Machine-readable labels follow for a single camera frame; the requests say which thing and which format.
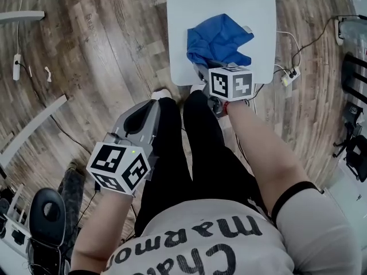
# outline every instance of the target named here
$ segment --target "person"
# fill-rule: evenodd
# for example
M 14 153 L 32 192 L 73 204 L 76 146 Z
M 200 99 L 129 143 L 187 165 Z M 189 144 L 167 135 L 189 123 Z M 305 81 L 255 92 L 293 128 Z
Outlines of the person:
M 107 191 L 77 238 L 71 275 L 361 274 L 361 253 L 340 210 L 243 101 L 227 112 L 255 177 L 225 146 L 208 98 L 194 91 L 183 108 L 191 179 L 179 107 L 167 90 L 152 98 L 161 107 L 153 142 L 159 159 L 144 187 L 136 238 L 119 246 L 132 197 Z

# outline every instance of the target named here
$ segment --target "black strap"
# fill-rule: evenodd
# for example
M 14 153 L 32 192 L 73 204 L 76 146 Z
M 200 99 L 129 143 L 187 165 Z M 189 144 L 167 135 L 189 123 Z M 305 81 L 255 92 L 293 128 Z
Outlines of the black strap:
M 273 220 L 274 224 L 276 225 L 276 217 L 278 216 L 278 213 L 280 209 L 283 207 L 283 205 L 295 194 L 299 193 L 300 191 L 307 190 L 308 188 L 313 188 L 318 191 L 317 187 L 309 181 L 302 181 L 299 183 L 296 183 L 295 185 L 288 188 L 276 201 L 273 211 L 271 213 L 271 219 Z

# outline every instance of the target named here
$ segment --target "black pants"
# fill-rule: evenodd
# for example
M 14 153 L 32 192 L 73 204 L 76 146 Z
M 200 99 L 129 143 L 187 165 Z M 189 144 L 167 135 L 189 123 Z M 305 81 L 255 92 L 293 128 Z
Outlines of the black pants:
M 170 98 L 160 99 L 159 104 L 161 118 L 153 141 L 153 151 L 159 159 L 151 181 L 145 183 L 135 224 L 137 237 L 157 214 L 193 199 L 226 199 L 253 207 L 247 201 L 251 199 L 265 209 L 255 178 L 225 146 L 219 123 L 201 91 L 193 92 L 183 108 L 193 180 L 182 147 L 179 108 Z
M 66 170 L 57 191 L 65 203 L 66 224 L 64 242 L 60 246 L 61 252 L 66 253 L 66 259 L 70 262 L 74 244 L 78 236 L 76 224 L 79 220 L 79 212 L 83 201 L 85 176 L 74 169 Z

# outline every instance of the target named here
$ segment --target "electrical cable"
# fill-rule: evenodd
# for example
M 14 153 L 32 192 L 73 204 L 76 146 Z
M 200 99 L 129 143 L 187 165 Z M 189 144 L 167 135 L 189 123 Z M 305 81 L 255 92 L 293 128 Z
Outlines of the electrical cable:
M 128 242 L 129 240 L 131 240 L 131 239 L 133 239 L 133 238 L 135 238 L 135 229 L 133 229 L 132 231 L 131 231 L 131 233 L 127 236 L 127 238 L 125 239 L 125 242 Z
M 291 71 L 288 68 L 284 68 L 284 67 L 280 66 L 279 64 L 274 64 L 274 66 L 279 67 L 282 71 L 284 71 L 284 73 L 286 75 L 288 75 L 287 71 L 289 71 L 289 73 L 291 73 Z
M 133 234 L 134 231 L 135 231 L 135 229 L 133 228 L 131 230 L 131 232 L 128 234 L 128 236 L 126 237 L 126 239 L 121 239 L 122 243 L 125 243 L 125 242 L 129 241 L 132 237 L 134 237 L 135 235 L 133 235 L 132 237 L 130 237 Z
M 45 245 L 44 243 L 42 243 L 42 242 L 40 242 L 40 241 L 36 241 L 36 240 L 35 240 L 34 238 L 32 238 L 32 237 L 30 237 L 30 238 L 29 238 L 29 241 L 30 241 L 30 242 L 28 243 L 27 250 L 26 250 L 29 273 L 30 273 L 30 274 L 32 274 L 32 275 L 38 275 L 38 274 L 39 274 L 38 272 L 36 272 L 37 274 L 34 274 L 34 272 L 33 272 L 33 267 L 39 267 L 39 268 L 41 268 L 43 271 L 46 271 L 46 272 L 47 272 L 47 274 L 52 275 L 52 273 L 51 273 L 48 269 L 46 269 L 45 267 L 43 267 L 42 265 L 35 264 L 35 263 L 31 263 L 31 262 L 30 262 L 30 258 L 29 258 L 29 254 L 30 254 L 30 247 L 31 247 L 31 245 L 32 245 L 31 241 L 35 241 L 36 243 L 39 243 L 39 244 L 41 244 L 41 245 L 43 245 L 43 246 L 46 246 L 46 247 L 48 247 L 48 248 L 49 248 L 49 246 Z
M 36 95 L 36 98 L 37 98 L 38 102 L 39 102 L 39 103 L 40 103 L 44 108 L 46 108 L 46 104 L 43 102 L 42 98 L 40 97 L 40 94 L 38 94 L 38 92 L 37 92 L 37 90 L 36 90 L 36 87 L 34 86 L 34 82 L 33 82 L 33 80 L 32 80 L 32 77 L 29 75 L 27 68 L 26 68 L 23 64 L 21 64 L 21 63 L 19 63 L 19 62 L 18 62 L 18 64 L 24 68 L 24 70 L 25 70 L 25 72 L 26 72 L 26 74 L 27 74 L 27 76 L 28 76 L 28 78 L 29 78 L 29 80 L 30 80 L 30 83 L 31 83 L 31 85 L 32 85 L 33 92 L 34 92 L 34 94 Z M 67 136 L 68 138 L 70 138 L 74 143 L 78 144 L 80 147 L 82 147 L 83 149 L 85 149 L 85 150 L 86 150 L 90 155 L 92 155 L 91 151 L 90 151 L 90 150 L 89 150 L 85 145 L 83 145 L 83 144 L 79 143 L 75 138 L 73 138 L 70 134 L 68 134 L 68 133 L 67 133 L 67 132 L 62 128 L 62 126 L 61 126 L 61 125 L 56 121 L 56 119 L 55 119 L 52 115 L 50 115 L 50 118 L 55 122 L 56 126 L 59 128 L 59 130 L 60 130 L 64 135 L 66 135 L 66 136 Z
M 252 102 L 253 102 L 253 110 L 254 110 L 255 114 L 257 115 L 255 98 L 254 98 L 254 99 L 252 99 Z
M 22 9 L 23 0 L 21 0 L 21 4 L 19 7 L 19 11 Z M 19 54 L 19 21 L 17 23 L 17 54 Z
M 81 220 L 81 219 L 82 219 L 82 217 L 84 216 L 85 211 L 87 211 L 87 210 L 88 210 L 88 208 L 89 208 L 89 206 L 91 205 L 91 203 L 92 203 L 92 201 L 93 201 L 93 198 L 96 196 L 96 194 L 97 194 L 97 192 L 95 191 L 95 192 L 94 192 L 94 195 L 92 196 L 91 200 L 89 201 L 88 206 L 85 208 L 85 210 L 83 211 L 83 213 L 81 213 L 81 216 L 80 216 L 80 218 L 79 218 L 78 222 L 76 222 L 76 224 L 75 224 L 75 226 L 74 226 L 73 230 L 71 231 L 71 235 L 70 235 L 70 237 L 69 237 L 69 239 L 68 239 L 68 242 L 65 244 L 66 246 L 69 244 L 70 239 L 73 237 L 73 234 L 74 234 L 75 228 L 77 228 L 77 226 L 78 226 L 78 224 L 79 224 L 80 220 Z M 68 250 L 69 250 L 69 249 L 71 249 L 71 248 L 73 248 L 73 247 L 74 247 L 74 245 L 75 245 L 75 244 L 73 244 L 73 245 L 71 245 L 70 247 L 68 247 L 68 248 L 67 248 L 67 249 L 66 249 L 66 250 L 61 254 L 61 261 L 63 261 L 63 258 L 64 258 L 64 257 L 66 257 L 66 253 L 68 252 Z
M 311 41 L 309 44 L 305 45 L 305 46 L 302 46 L 297 53 L 295 53 L 292 57 L 292 68 L 295 67 L 295 64 L 294 64 L 294 58 L 301 53 L 302 50 L 304 50 L 305 48 L 311 46 L 313 43 L 317 42 L 318 40 L 320 40 L 320 38 L 322 37 L 322 35 L 325 33 L 326 31 L 326 28 L 327 28 L 327 25 L 329 24 L 329 22 L 332 20 L 332 19 L 338 19 L 339 17 L 361 17 L 360 15 L 352 15 L 352 14 L 349 14 L 349 15 L 335 15 L 335 16 L 332 16 L 330 17 L 326 23 L 325 23 L 325 26 L 323 27 L 323 30 L 322 30 L 322 33 L 316 38 L 314 39 L 313 41 Z
M 278 70 L 276 70 L 276 71 L 274 71 L 273 72 L 273 75 L 275 74 L 275 73 L 277 73 L 277 72 L 280 72 L 281 70 L 286 70 L 286 69 L 284 69 L 284 68 L 282 68 L 281 67 L 281 69 L 278 69 Z M 243 100 L 245 103 L 246 103 L 246 105 L 247 106 L 250 106 L 250 102 L 249 101 L 251 101 L 251 100 L 253 100 L 253 105 L 254 105 L 254 108 L 256 109 L 256 104 L 255 104 L 255 97 L 257 96 L 257 94 L 261 91 L 261 89 L 264 87 L 264 84 L 262 84 L 261 85 L 261 87 L 256 91 L 256 93 L 255 93 L 255 95 L 254 95 L 254 97 L 252 97 L 252 98 L 250 98 L 250 99 L 245 99 L 245 100 Z M 237 141 L 237 145 L 238 145 L 238 147 L 239 147 L 239 150 L 240 150 L 240 152 L 241 152 L 241 154 L 242 154 L 242 156 L 243 156 L 243 158 L 245 158 L 245 160 L 246 160 L 246 162 L 248 163 L 248 161 L 247 161 L 247 158 L 246 158 L 246 155 L 245 155 L 245 152 L 244 152 L 244 150 L 243 150 L 243 148 L 242 148 L 242 145 L 241 145 L 241 142 L 240 142 L 240 139 L 238 138 L 238 136 L 236 135 L 236 141 Z
M 281 70 L 289 70 L 289 69 L 285 69 L 285 68 L 281 68 L 281 69 L 278 69 L 276 71 L 273 72 L 273 75 Z M 264 84 L 261 85 L 261 87 L 255 92 L 255 95 L 254 97 L 250 98 L 250 99 L 247 99 L 248 101 L 251 101 L 253 100 L 254 98 L 256 98 L 257 94 L 261 91 L 261 89 L 264 87 Z
M 277 33 L 280 33 L 280 34 L 289 34 L 289 35 L 291 35 L 291 36 L 292 36 L 292 38 L 294 39 L 294 41 L 296 42 L 296 45 L 297 45 L 297 49 L 298 49 L 298 51 L 300 50 L 300 49 L 299 49 L 298 42 L 297 42 L 296 38 L 293 36 L 293 34 L 291 34 L 290 32 L 283 32 L 283 31 L 277 31 Z M 301 62 L 302 62 L 302 54 L 299 52 L 299 64 L 298 64 L 298 66 L 300 66 Z
M 132 212 L 134 213 L 135 221 L 136 221 L 136 219 L 137 219 L 138 215 L 136 214 L 135 209 L 134 209 L 134 207 L 132 206 L 132 204 L 131 204 L 131 209 L 132 209 Z

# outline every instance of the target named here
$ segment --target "black cable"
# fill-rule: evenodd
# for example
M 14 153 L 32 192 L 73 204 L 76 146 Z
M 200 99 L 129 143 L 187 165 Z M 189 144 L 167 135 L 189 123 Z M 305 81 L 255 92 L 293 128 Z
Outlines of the black cable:
M 128 242 L 129 240 L 135 238 L 135 234 L 131 235 L 134 232 L 134 230 L 129 234 L 129 237 L 126 238 L 125 242 Z
M 242 146 L 241 146 L 241 142 L 240 142 L 240 140 L 239 140 L 239 137 L 238 137 L 237 135 L 236 135 L 236 141 L 237 141 L 237 146 L 239 147 L 239 150 L 240 150 L 240 152 L 241 152 L 241 154 L 242 154 L 243 158 L 245 158 L 245 160 L 246 160 L 247 164 L 249 164 L 249 163 L 248 163 L 248 160 L 247 160 L 247 158 L 246 158 L 245 152 L 243 151 L 243 148 L 242 148 Z
M 352 14 L 349 14 L 349 15 L 335 15 L 335 16 L 332 16 L 330 17 L 326 23 L 325 23 L 325 26 L 323 27 L 323 30 L 322 30 L 322 33 L 316 38 L 314 39 L 312 42 L 310 42 L 309 44 L 305 45 L 305 46 L 302 46 L 297 53 L 295 53 L 292 57 L 292 68 L 294 69 L 294 58 L 302 51 L 304 50 L 305 48 L 311 46 L 313 43 L 317 42 L 318 40 L 320 40 L 320 38 L 322 37 L 322 35 L 325 33 L 326 31 L 326 28 L 327 28 L 327 25 L 329 24 L 329 22 L 332 20 L 332 19 L 338 19 L 339 17 L 360 17 L 360 15 L 352 15 Z
M 26 250 L 26 252 L 27 252 L 27 254 L 28 254 L 28 257 L 27 257 L 27 261 L 28 261 L 28 270 L 29 270 L 29 273 L 30 274 L 32 274 L 32 275 L 35 275 L 34 274 L 34 272 L 33 272 L 33 268 L 34 267 L 38 267 L 38 268 L 41 268 L 43 271 L 46 271 L 47 272 L 47 274 L 50 274 L 50 275 L 52 275 L 52 273 L 48 270 L 48 269 L 46 269 L 45 267 L 43 267 L 43 266 L 41 266 L 41 265 L 39 265 L 39 264 L 35 264 L 35 263 L 31 263 L 30 262 L 30 258 L 29 258 L 29 254 L 30 254 L 30 247 L 32 246 L 32 243 L 31 243 L 31 241 L 35 241 L 36 243 L 40 243 L 40 244 L 42 244 L 42 245 L 44 245 L 45 246 L 45 244 L 44 243 L 42 243 L 42 242 L 39 242 L 39 241 L 36 241 L 34 238 L 32 238 L 32 237 L 30 237 L 29 238 L 29 243 L 28 243 L 28 246 L 27 246 L 27 250 Z
M 85 210 L 83 211 L 83 213 L 81 213 L 81 216 L 80 216 L 80 218 L 79 218 L 78 222 L 76 222 L 76 224 L 75 224 L 75 226 L 74 226 L 73 230 L 71 231 L 71 235 L 70 235 L 70 237 L 69 237 L 69 239 L 68 239 L 68 242 L 65 244 L 66 246 L 69 244 L 70 239 L 73 237 L 73 234 L 74 234 L 75 228 L 77 228 L 77 226 L 78 226 L 78 224 L 79 224 L 80 220 L 82 219 L 82 217 L 83 217 L 83 215 L 84 215 L 85 211 L 87 211 L 87 210 L 88 210 L 88 208 L 89 208 L 89 206 L 91 205 L 91 203 L 92 203 L 92 201 L 93 201 L 93 198 L 96 196 L 96 194 L 97 194 L 97 192 L 95 191 L 95 192 L 94 192 L 94 195 L 92 196 L 91 200 L 89 201 L 88 206 L 85 208 Z M 61 254 L 61 261 L 63 261 L 63 258 L 65 258 L 65 257 L 66 257 L 66 253 L 68 252 L 68 250 L 69 250 L 69 249 L 71 249 L 71 248 L 73 248 L 73 247 L 74 247 L 74 245 L 75 245 L 75 244 L 73 244 L 73 245 L 71 245 L 70 247 L 68 247 L 68 248 L 67 248 L 67 249 L 66 249 L 66 250 Z
M 33 89 L 33 92 L 34 94 L 36 95 L 36 98 L 38 100 L 38 102 L 44 107 L 46 108 L 46 104 L 43 102 L 42 98 L 40 97 L 40 94 L 38 94 L 37 90 L 36 90 L 36 87 L 34 86 L 34 82 L 30 76 L 30 74 L 28 73 L 28 70 L 27 70 L 27 67 L 25 67 L 23 64 L 21 63 L 15 63 L 15 64 L 19 64 L 20 66 L 22 66 L 25 70 L 25 72 L 27 73 L 27 76 L 30 80 L 30 83 L 32 85 L 32 89 Z M 56 121 L 56 119 L 50 115 L 51 119 L 55 122 L 56 126 L 59 128 L 59 130 L 64 134 L 66 135 L 68 138 L 70 138 L 74 143 L 78 144 L 80 147 L 82 147 L 83 149 L 85 149 L 90 155 L 92 155 L 92 153 L 90 152 L 90 150 L 83 144 L 79 143 L 76 139 L 74 139 L 70 134 L 68 134 L 66 131 L 64 131 L 64 129 L 61 127 L 61 125 L 59 125 L 59 123 Z
M 138 217 L 138 215 L 136 214 L 135 209 L 134 209 L 134 207 L 132 206 L 132 204 L 131 204 L 131 209 L 132 209 L 132 211 L 134 212 L 134 216 L 135 216 L 135 220 L 136 220 L 136 219 L 137 219 L 137 217 Z
M 281 68 L 281 69 L 278 69 L 278 70 L 274 71 L 273 75 L 274 75 L 275 73 L 277 73 L 277 72 L 281 71 L 281 70 L 285 70 L 285 71 L 289 71 L 289 72 L 291 72 L 289 69 Z M 262 84 L 262 85 L 261 85 L 261 87 L 260 87 L 260 88 L 255 92 L 254 97 L 252 97 L 252 98 L 250 98 L 250 99 L 247 99 L 247 101 L 251 101 L 251 100 L 253 100 L 254 98 L 256 98 L 257 94 L 261 91 L 261 89 L 262 89 L 263 87 L 264 87 L 264 84 Z

